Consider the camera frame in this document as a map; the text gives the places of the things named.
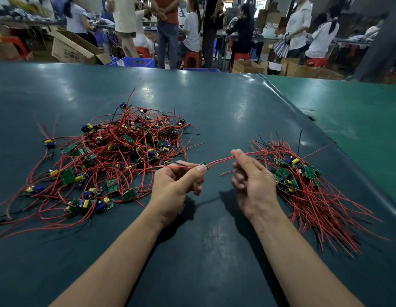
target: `grey pillar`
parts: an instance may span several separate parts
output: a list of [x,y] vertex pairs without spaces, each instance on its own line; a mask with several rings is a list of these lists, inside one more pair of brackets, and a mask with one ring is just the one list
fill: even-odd
[[355,70],[353,79],[380,82],[396,60],[396,2],[375,40]]

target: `orange shirt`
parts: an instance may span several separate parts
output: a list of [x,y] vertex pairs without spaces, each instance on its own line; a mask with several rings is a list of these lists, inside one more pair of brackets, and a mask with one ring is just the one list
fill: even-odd
[[[173,1],[175,0],[156,0],[158,7],[160,9],[167,8]],[[176,8],[173,12],[166,14],[167,16],[167,23],[169,24],[178,24],[178,8]]]

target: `hand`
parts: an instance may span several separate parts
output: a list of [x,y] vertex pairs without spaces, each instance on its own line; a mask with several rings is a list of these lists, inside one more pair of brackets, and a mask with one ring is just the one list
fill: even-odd
[[182,210],[186,193],[193,191],[196,196],[200,195],[205,173],[205,165],[182,160],[157,170],[154,174],[151,199],[144,213],[162,228],[170,225]]
[[159,10],[157,11],[157,16],[158,16],[161,20],[164,20],[164,21],[167,20],[167,15],[165,15],[164,9],[159,9]]
[[232,150],[231,154],[236,159],[232,185],[237,191],[238,206],[245,217],[252,221],[256,216],[283,213],[277,201],[273,174],[241,150]]

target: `fingernail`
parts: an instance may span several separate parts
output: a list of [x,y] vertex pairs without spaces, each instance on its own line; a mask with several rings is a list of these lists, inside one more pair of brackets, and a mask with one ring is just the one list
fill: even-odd
[[206,165],[199,165],[199,166],[197,166],[197,169],[198,169],[198,171],[201,173],[201,174],[204,174],[205,172],[206,172]]
[[245,155],[245,153],[243,153],[241,149],[237,149],[235,151],[235,156],[242,157],[243,155]]

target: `black shirt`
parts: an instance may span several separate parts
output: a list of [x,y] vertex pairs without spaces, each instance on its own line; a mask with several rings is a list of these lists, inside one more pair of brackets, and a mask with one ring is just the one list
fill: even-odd
[[216,2],[218,0],[206,0],[205,16],[204,16],[204,32],[210,29],[222,29],[222,19],[219,17],[219,13],[216,15],[216,20],[213,21],[211,16],[215,12]]
[[236,22],[236,24],[231,28],[227,29],[227,34],[232,34],[238,32],[238,41],[243,46],[249,46],[252,43],[253,29],[255,23],[251,17],[241,18]]

